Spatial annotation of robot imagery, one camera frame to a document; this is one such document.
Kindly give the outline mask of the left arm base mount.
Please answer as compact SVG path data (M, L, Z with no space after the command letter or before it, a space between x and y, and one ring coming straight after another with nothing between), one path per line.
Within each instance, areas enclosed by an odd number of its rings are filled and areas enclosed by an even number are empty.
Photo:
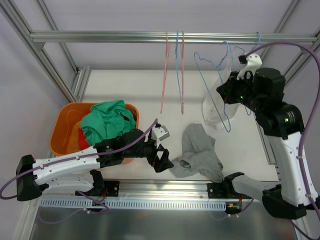
M118 197L119 196L119 181L113 180L104 180L103 184L98 183L96 186L95 183L89 185L88 191L82 190L86 196L89 197Z

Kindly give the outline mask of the white tank top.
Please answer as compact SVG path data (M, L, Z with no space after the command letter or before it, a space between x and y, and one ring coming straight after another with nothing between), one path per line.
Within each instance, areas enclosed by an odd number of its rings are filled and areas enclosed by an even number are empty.
M203 78L206 95L202 102L202 116L206 125L217 131L232 130L232 121L239 108L239 104L227 104L217 92L217 87L226 83L232 71L232 61L227 60L224 68L218 67L217 77Z

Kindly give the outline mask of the pink hanger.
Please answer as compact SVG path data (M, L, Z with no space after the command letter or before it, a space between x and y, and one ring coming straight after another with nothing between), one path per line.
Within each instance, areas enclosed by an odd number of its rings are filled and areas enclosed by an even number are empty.
M182 40L180 48L181 60L181 114L185 112L185 81L184 81L184 48L185 48L185 32L182 31Z
M168 64L169 64L169 56L170 56L170 44L169 44L169 33L166 32L165 38L165 60L164 60L164 72L163 72L163 81L162 81L162 93L161 93L161 103L160 103L160 113L163 113L163 107L165 102L165 90L166 90L166 81L167 81L167 72L168 72Z

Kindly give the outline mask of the blue hanger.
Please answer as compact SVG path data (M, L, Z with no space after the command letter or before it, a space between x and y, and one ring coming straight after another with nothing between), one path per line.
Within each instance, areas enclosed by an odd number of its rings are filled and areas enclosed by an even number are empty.
M181 90L181 82L179 78L179 60L178 60L178 50L179 50L179 31L176 32L175 37L175 70L176 70L176 79L177 79L177 86L178 86L178 93L179 93L179 103L180 103L180 112L183 113L183 103L182 103L182 90Z
M228 115L224 100L222 100L217 92L217 87L226 82L228 78L226 74L231 72L230 62L233 58L231 47L227 41L224 43L226 45L226 52L218 64L215 64L212 60L201 57L198 52L193 54L193 59L206 90L206 95L201 107L204 122L216 130L224 129L227 133L230 133L232 130L231 118ZM213 71L218 74L218 77L214 80L206 80L201 69L201 62L208 63L213 68Z
M260 42L261 42L261 33L260 33L259 31L257 31L256 34L257 34L258 40L257 40L257 42L254 44L254 46L251 48L251 50L254 50L254 49L260 44ZM234 49L240 49L243 53L246 52L242 47L239 47L239 46L237 46L237 45L235 45L233 48L234 48ZM251 111L251 110L248 111L248 109L247 109L246 107L244 107L244 109L245 109L245 112L246 112L246 114L247 114L248 116L250 116L250 115L252 114L252 111Z

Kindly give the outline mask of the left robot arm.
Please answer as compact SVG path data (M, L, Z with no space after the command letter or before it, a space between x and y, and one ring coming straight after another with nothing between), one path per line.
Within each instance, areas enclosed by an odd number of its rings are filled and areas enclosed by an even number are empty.
M123 163L124 159L145 158L156 173L174 165L161 141L170 136L164 126L150 132L134 128L84 150L54 158L23 156L16 168L16 198L20 202L39 198L52 190L72 190L89 196L104 191L100 169Z

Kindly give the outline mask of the grey tank top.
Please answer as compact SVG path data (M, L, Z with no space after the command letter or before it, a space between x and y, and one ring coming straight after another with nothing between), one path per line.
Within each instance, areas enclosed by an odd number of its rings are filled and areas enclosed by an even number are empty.
M201 123L189 124L182 135L182 154L171 161L172 174L177 178L201 174L214 183L221 183L224 166L215 152L215 143Z

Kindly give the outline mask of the red tank top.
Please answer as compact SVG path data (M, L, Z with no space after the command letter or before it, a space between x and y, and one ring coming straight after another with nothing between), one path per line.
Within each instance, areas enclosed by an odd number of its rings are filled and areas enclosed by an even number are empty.
M87 143L87 138L84 136L84 132L80 127L78 128L77 143L78 143L80 150L84 150L84 149L87 149L90 147L90 145Z

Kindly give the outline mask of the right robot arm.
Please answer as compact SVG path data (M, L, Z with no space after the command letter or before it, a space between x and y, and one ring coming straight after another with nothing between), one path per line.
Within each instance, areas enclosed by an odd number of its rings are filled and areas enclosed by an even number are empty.
M217 87L226 104L242 104L252 110L257 124L262 127L275 158L278 183L252 179L242 172L225 177L223 193L228 198L239 194L262 202L274 218L296 220L320 205L320 196L312 185L299 145L305 132L300 110L283 101L285 77L274 68L247 71L243 77L230 73L227 81Z

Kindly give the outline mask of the green tank top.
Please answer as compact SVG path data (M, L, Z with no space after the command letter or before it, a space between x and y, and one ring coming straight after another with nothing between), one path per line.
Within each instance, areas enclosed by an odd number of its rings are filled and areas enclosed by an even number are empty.
M103 140L113 139L136 128L133 113L123 100L105 101L93 105L85 115L80 128L90 146Z

